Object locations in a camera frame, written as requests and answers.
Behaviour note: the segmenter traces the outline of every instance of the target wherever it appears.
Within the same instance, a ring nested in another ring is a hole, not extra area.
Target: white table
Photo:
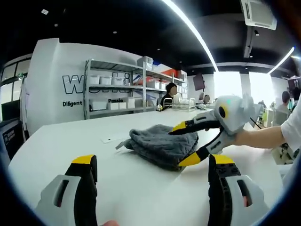
[[[97,156],[98,225],[114,219],[121,226],[201,226],[209,218],[208,160],[170,172],[115,146],[132,128],[155,124],[175,126],[200,111],[166,110],[113,116],[44,126],[21,147],[9,165],[9,173],[24,201],[35,208],[40,192],[58,174],[64,174],[73,159]],[[212,140],[218,129],[200,131],[199,144]],[[269,151],[229,146],[225,155],[265,193],[271,206],[282,191],[282,181]]]

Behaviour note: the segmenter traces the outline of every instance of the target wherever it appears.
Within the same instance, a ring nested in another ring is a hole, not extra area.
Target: led light strip
[[[185,22],[185,24],[190,28],[190,30],[192,31],[192,33],[196,36],[196,38],[198,39],[198,41],[201,43],[201,45],[203,46],[205,52],[207,53],[214,69],[216,72],[218,72],[218,68],[217,65],[213,59],[212,54],[210,53],[208,46],[206,45],[205,41],[203,40],[202,36],[199,34],[199,32],[197,31],[197,29],[193,26],[192,22],[188,19],[188,17],[182,12],[182,10],[180,10],[180,8],[174,4],[171,0],[162,0],[165,4],[167,4],[181,19],[182,21]]]
[[[293,53],[293,51],[295,50],[295,47],[292,47],[291,50],[285,55],[285,57],[280,60],[280,62],[272,69],[268,72],[268,74],[271,74],[273,71],[275,71],[281,64],[283,64],[283,62]]]

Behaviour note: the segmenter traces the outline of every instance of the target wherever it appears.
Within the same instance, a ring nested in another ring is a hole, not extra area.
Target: window
[[[1,86],[0,89],[1,104],[11,101],[12,88],[13,88],[12,83]],[[2,106],[0,106],[0,120],[2,120]]]
[[[6,79],[12,78],[15,74],[15,69],[16,69],[16,64],[4,68],[1,81],[5,81]]]
[[[25,60],[25,61],[19,62],[18,67],[17,67],[17,71],[16,71],[16,76],[19,73],[28,73],[29,64],[30,64],[30,60]]]
[[[214,98],[224,95],[242,97],[239,72],[214,72]]]
[[[251,96],[254,103],[264,101],[266,106],[275,101],[275,94],[271,75],[265,73],[250,72]]]
[[[18,80],[14,82],[14,90],[13,90],[13,100],[20,99],[22,80]]]

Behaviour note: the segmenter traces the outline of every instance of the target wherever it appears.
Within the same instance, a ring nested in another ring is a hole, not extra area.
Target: white sleeve
[[[301,100],[290,117],[281,125],[281,132],[292,151],[301,146]]]

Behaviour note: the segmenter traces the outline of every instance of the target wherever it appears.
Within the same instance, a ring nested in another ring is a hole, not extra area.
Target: gray towel
[[[146,130],[132,129],[123,145],[142,158],[167,170],[181,170],[178,164],[195,152],[198,134],[169,135],[172,127],[155,125]]]

